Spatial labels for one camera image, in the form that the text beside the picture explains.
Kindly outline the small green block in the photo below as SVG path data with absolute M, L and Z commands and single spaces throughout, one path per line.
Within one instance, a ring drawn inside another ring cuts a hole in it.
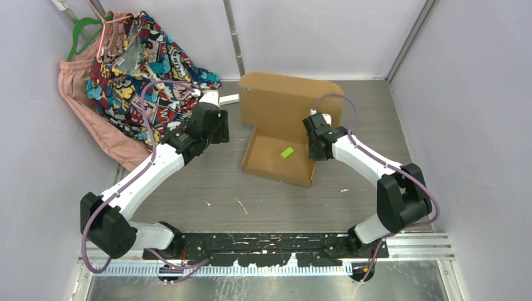
M 295 150 L 293 147 L 288 147 L 280 153 L 280 156 L 283 159 L 288 159 L 294 152 Z

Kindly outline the brown cardboard box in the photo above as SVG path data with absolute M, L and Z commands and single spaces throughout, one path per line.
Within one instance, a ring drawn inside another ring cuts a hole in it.
M 307 132 L 302 121 L 310 109 L 330 114 L 333 126 L 341 121 L 343 89 L 326 80 L 253 71 L 238 82 L 242 121 L 253 126 L 242 171 L 289 184 L 309 187 L 315 165 L 309 160 Z M 283 159 L 280 153 L 293 147 Z

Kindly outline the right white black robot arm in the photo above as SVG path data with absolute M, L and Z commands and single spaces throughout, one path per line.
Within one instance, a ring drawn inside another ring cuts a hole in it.
M 307 132 L 312 161 L 336 160 L 354 169 L 376 188 L 376 212 L 351 227 L 346 248 L 358 258 L 366 256 L 373 243 L 419 222 L 433 211 L 421 169 L 401 165 L 364 145 L 344 127 L 334 128 L 327 114 L 313 110 L 302 121 Z

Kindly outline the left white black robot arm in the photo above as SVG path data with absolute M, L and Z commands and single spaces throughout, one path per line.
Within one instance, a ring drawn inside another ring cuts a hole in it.
M 87 193 L 80 202 L 84 238 L 112 259 L 130 250 L 157 250 L 168 259 L 183 250 L 181 233 L 165 222 L 134 223 L 130 219 L 169 176 L 200 156 L 211 144 L 230 140 L 228 112 L 211 102 L 200 102 L 183 128 L 168 132 L 152 155 L 128 176 L 100 195 Z

